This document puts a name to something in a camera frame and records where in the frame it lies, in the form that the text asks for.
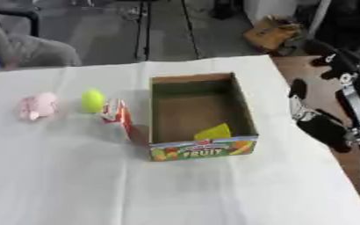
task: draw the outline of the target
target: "tennis ball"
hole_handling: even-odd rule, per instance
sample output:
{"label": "tennis ball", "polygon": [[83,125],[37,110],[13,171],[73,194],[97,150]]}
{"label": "tennis ball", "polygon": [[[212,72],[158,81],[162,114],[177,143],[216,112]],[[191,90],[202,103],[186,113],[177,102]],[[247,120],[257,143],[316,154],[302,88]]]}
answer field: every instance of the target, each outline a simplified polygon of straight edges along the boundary
{"label": "tennis ball", "polygon": [[87,90],[82,95],[82,107],[88,113],[99,113],[104,106],[104,96],[97,90]]}

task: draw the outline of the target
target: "box label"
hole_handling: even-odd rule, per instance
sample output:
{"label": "box label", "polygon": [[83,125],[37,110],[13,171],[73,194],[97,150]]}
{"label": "box label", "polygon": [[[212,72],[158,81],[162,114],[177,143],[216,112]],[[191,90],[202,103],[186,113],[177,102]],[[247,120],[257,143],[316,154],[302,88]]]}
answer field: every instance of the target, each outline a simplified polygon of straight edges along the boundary
{"label": "box label", "polygon": [[249,154],[254,150],[256,140],[205,140],[186,142],[179,146],[160,146],[151,148],[154,161],[169,161],[216,156],[234,156]]}

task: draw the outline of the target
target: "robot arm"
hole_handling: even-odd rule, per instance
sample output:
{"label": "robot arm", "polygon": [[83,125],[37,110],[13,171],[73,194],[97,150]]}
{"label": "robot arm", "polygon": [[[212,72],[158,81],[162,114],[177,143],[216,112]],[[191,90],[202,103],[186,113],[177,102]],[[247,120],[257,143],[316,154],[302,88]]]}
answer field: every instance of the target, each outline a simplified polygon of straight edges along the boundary
{"label": "robot arm", "polygon": [[321,109],[311,109],[305,103],[307,85],[297,79],[289,94],[292,118],[299,128],[338,152],[349,152],[353,144],[360,147],[360,59],[349,51],[334,49],[320,42],[313,42],[313,49],[324,56],[312,61],[313,66],[330,66],[321,75],[323,79],[338,79],[342,85],[335,94],[343,111],[352,121],[349,127],[335,116]]}

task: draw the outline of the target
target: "pink stuffed animal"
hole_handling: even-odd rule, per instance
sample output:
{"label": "pink stuffed animal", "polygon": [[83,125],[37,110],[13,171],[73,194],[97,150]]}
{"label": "pink stuffed animal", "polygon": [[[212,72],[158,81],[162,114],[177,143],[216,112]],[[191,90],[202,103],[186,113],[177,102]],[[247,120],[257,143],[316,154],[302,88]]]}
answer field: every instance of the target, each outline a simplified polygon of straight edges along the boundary
{"label": "pink stuffed animal", "polygon": [[45,92],[24,98],[20,102],[19,110],[22,119],[36,120],[50,116],[57,112],[57,97],[52,92]]}

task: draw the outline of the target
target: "fruit box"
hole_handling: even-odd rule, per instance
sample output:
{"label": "fruit box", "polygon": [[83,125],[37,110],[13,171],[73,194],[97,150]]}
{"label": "fruit box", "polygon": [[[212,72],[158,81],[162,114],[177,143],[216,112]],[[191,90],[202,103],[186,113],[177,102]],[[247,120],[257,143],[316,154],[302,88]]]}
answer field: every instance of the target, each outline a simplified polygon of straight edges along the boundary
{"label": "fruit box", "polygon": [[[152,77],[150,155],[169,161],[250,154],[258,134],[235,74]],[[195,141],[227,124],[230,137]]]}

